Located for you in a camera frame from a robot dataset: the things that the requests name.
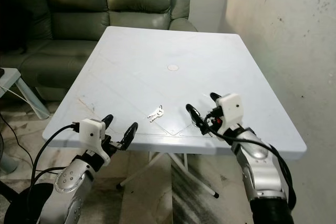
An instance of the black cable on floor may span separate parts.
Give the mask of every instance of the black cable on floor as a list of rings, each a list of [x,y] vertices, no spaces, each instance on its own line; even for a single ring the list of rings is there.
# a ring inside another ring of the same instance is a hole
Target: black cable on floor
[[[2,138],[2,135],[0,132],[0,162],[1,162],[3,152],[4,152],[4,139]]]
[[[34,166],[34,162],[33,162],[33,159],[32,159],[32,157],[31,157],[29,151],[27,151],[27,149],[25,149],[22,145],[20,145],[20,142],[19,142],[19,140],[18,140],[18,138],[17,138],[17,135],[16,135],[15,131],[14,131],[13,128],[10,126],[10,124],[7,123],[7,121],[4,119],[4,117],[1,115],[1,113],[0,113],[0,118],[2,119],[2,121],[4,121],[4,123],[10,128],[10,130],[11,130],[12,133],[14,134],[17,145],[18,145],[21,149],[23,149],[23,150],[28,154],[29,159],[30,159],[30,162],[31,162],[31,166],[33,167],[33,166]]]

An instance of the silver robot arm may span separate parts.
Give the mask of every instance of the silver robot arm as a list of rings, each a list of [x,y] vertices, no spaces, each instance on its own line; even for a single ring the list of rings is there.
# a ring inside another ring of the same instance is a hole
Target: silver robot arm
[[[40,224],[77,223],[83,202],[91,191],[96,172],[101,166],[110,163],[110,157],[117,150],[126,150],[132,142],[138,124],[133,123],[120,142],[111,141],[105,129],[113,119],[112,115],[102,121],[85,119],[76,123],[76,132],[83,147],[87,148],[81,156],[77,155],[71,164],[56,177],[54,189],[43,206]]]
[[[211,132],[220,141],[226,141],[231,146],[241,166],[254,223],[293,224],[291,210],[296,203],[296,196],[286,163],[280,157],[281,169],[278,169],[274,164],[274,153],[279,158],[276,149],[263,143],[252,129],[242,127],[244,111],[239,95],[229,94],[221,97],[211,93],[211,98],[216,102],[217,107],[205,119],[201,118],[198,111],[190,104],[187,104],[186,109],[203,135]],[[284,170],[286,176],[290,177],[286,179],[289,184],[289,202],[281,180],[281,173],[284,173]]]

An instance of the stool leg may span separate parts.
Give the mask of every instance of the stool leg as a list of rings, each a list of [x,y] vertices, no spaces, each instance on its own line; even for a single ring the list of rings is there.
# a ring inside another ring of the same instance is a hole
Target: stool leg
[[[0,161],[0,168],[3,170],[5,173],[9,174],[15,171],[17,168],[18,162],[8,156],[6,153],[2,154],[2,158]]]
[[[39,110],[36,108],[32,107],[32,109],[35,111],[36,115],[40,119],[46,119],[50,115],[50,112],[48,109],[41,103],[41,101],[36,97],[36,95],[32,92],[32,90],[27,86],[27,84],[23,81],[22,78],[19,78],[16,81],[17,87],[20,89],[21,93],[23,96],[27,99],[28,102],[33,104],[35,107],[37,107]]]

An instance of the keys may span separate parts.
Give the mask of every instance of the keys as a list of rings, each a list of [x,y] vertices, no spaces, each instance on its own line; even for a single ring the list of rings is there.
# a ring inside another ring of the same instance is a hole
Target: keys
[[[147,116],[147,118],[150,118],[149,122],[153,122],[156,118],[159,118],[163,115],[164,110],[162,109],[162,105],[160,105],[152,114]]]

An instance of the table top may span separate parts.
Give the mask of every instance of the table top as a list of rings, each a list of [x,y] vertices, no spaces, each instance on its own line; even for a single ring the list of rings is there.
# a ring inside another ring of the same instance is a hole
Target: table top
[[[9,89],[20,77],[21,74],[16,68],[3,68],[5,73],[0,77],[0,87]],[[6,90],[0,88],[0,97],[6,93]]]
[[[194,127],[185,105],[201,115],[215,107],[209,94],[238,93],[244,127],[274,145],[284,158],[298,159],[306,145],[242,39],[212,34],[108,27],[43,132],[48,139],[61,127],[85,118],[113,114],[107,129],[119,141],[138,122],[130,150],[229,154],[216,137]],[[164,114],[150,123],[159,105]],[[60,133],[50,146],[80,147],[77,133]]]

